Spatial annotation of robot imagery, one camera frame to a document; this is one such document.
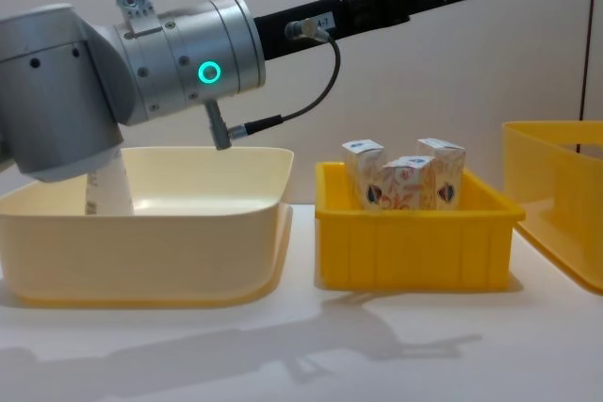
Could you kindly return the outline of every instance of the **yellow container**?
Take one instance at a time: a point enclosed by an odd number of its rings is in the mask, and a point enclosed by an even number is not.
[[[123,159],[135,216],[85,216],[86,176],[0,199],[13,293],[42,304],[220,306],[274,289],[292,152],[136,148]]]
[[[504,125],[505,192],[526,210],[520,230],[564,270],[603,291],[603,121]]]
[[[344,164],[317,166],[316,275],[336,290],[501,291],[522,209],[472,173],[458,211],[363,211]]]

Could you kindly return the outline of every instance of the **yellow plastic crate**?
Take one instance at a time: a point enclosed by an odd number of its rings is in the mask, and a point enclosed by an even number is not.
[[[458,211],[363,211],[345,165],[317,165],[316,284],[335,290],[502,291],[523,210],[469,171]]]
[[[574,277],[603,291],[603,121],[512,122],[503,127],[505,192],[526,210],[520,231]]]

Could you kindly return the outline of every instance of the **white wall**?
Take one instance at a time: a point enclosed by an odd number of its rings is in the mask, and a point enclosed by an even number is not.
[[[203,0],[155,0],[158,10]],[[313,0],[247,0],[255,15]],[[97,24],[114,23],[113,0],[0,0],[0,14],[54,2],[75,4]],[[415,16],[409,24],[341,41],[343,69],[333,95],[312,114],[244,145],[296,152],[293,195],[314,197],[314,163],[339,158],[339,144],[371,137],[392,156],[418,137],[468,148],[468,164],[500,183],[500,125],[525,119],[573,119],[579,110],[589,0],[471,0]],[[264,89],[222,103],[230,124],[287,113],[322,90],[332,70],[328,48],[268,63]],[[126,143],[209,144],[196,109],[124,129]],[[21,184],[15,171],[0,189]]]
[[[585,120],[603,120],[603,0],[595,0]]]

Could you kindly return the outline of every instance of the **cream plastic tray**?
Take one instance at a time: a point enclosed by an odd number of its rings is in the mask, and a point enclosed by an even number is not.
[[[0,199],[7,287],[36,303],[225,305],[278,283],[293,153],[136,148],[123,157],[136,215],[84,216],[86,177]]]

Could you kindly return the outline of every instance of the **white table surface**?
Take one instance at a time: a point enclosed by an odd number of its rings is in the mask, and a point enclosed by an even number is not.
[[[514,292],[349,296],[313,285],[295,206],[279,287],[215,310],[39,310],[0,290],[0,400],[603,401],[603,297],[521,236]]]

